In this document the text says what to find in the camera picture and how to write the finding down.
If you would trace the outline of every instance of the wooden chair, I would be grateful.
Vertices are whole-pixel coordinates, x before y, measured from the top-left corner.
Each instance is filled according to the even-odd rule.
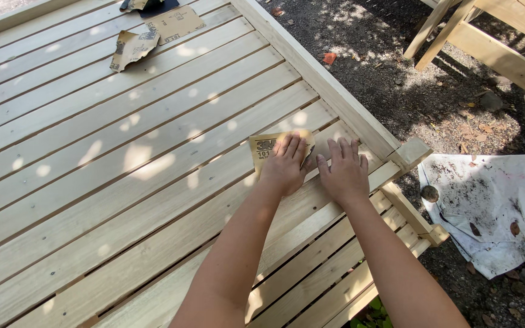
[[[455,3],[456,0],[439,1],[404,54],[405,58],[414,56]],[[415,68],[424,70],[448,41],[525,89],[525,57],[469,24],[468,21],[483,11],[525,34],[525,0],[464,0]]]

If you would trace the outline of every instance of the wooden frame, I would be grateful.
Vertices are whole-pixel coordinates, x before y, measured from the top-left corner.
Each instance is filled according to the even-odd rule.
[[[390,228],[416,256],[447,238],[390,182],[432,150],[401,145],[254,0],[181,0],[206,27],[119,74],[112,29],[146,27],[91,1],[0,32],[0,326],[167,325],[252,189],[244,141],[263,132],[306,128],[326,158],[327,138],[359,138]],[[292,324],[329,324],[374,296],[366,263],[346,275],[362,251],[317,169],[276,215],[250,326],[284,325],[333,284]]]
[[[411,58],[418,51],[448,9],[449,3],[448,0],[439,2],[418,37],[409,46],[406,58]],[[483,11],[525,34],[525,0],[463,0],[415,68],[424,70],[448,41],[525,89],[525,57],[468,23]]]

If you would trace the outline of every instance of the white cloth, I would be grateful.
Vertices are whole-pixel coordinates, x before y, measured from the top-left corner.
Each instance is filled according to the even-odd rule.
[[[418,166],[420,188],[439,190],[437,203],[423,200],[431,220],[492,279],[525,261],[525,155],[479,155],[477,165],[471,162],[470,155],[429,156]],[[520,229],[516,236],[512,222]]]

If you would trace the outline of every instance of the dirt ground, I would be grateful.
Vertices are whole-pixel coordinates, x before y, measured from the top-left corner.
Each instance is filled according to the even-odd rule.
[[[0,0],[0,15],[31,2]],[[414,70],[414,60],[401,59],[417,31],[414,27],[432,11],[427,5],[418,0],[271,0],[261,5],[269,12],[281,6],[285,13],[277,21],[312,55],[336,53],[332,65],[323,63],[326,69],[400,141],[417,136],[437,153],[460,153],[464,144],[469,154],[525,154],[525,91],[516,85],[490,87],[486,78],[498,74],[450,44],[422,73]],[[472,24],[525,56],[525,35],[487,14]],[[440,29],[437,27],[416,59]],[[503,109],[490,113],[479,105],[481,97],[476,94],[485,90],[503,100]],[[463,108],[459,102],[475,107]],[[467,110],[468,120],[457,113],[459,109]],[[490,126],[491,132],[481,130],[480,124]],[[479,135],[486,136],[486,141],[471,138]],[[396,183],[428,219],[416,170]],[[493,317],[495,327],[525,327],[525,291],[521,295],[512,292],[515,279],[500,275],[487,280],[469,273],[450,241],[429,249],[419,260],[438,277],[472,327],[485,326],[482,314]],[[510,314],[511,308],[520,311],[520,319]]]

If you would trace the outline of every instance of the torn sandpaper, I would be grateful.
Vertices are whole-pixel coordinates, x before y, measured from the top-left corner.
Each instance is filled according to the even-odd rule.
[[[118,35],[117,50],[110,65],[111,70],[120,72],[125,69],[128,63],[147,56],[151,49],[157,46],[158,39],[159,34],[155,32],[135,34],[121,31]]]
[[[206,26],[188,5],[175,8],[159,16],[144,19],[151,32],[161,34],[159,45],[169,43]]]
[[[120,11],[138,11],[141,18],[146,18],[170,11],[179,5],[177,0],[125,0]]]
[[[288,133],[293,134],[295,133],[295,131],[298,131],[300,137],[305,138],[306,140],[305,160],[307,160],[309,155],[313,152],[313,148],[315,147],[315,138],[309,130],[294,130],[273,134],[253,135],[250,137],[250,152],[252,153],[252,161],[254,162],[254,173],[257,179],[259,178],[261,170],[263,169],[263,164],[265,160],[269,157],[271,151],[273,151],[273,147],[275,146],[276,141],[279,140],[279,142],[282,142]]]

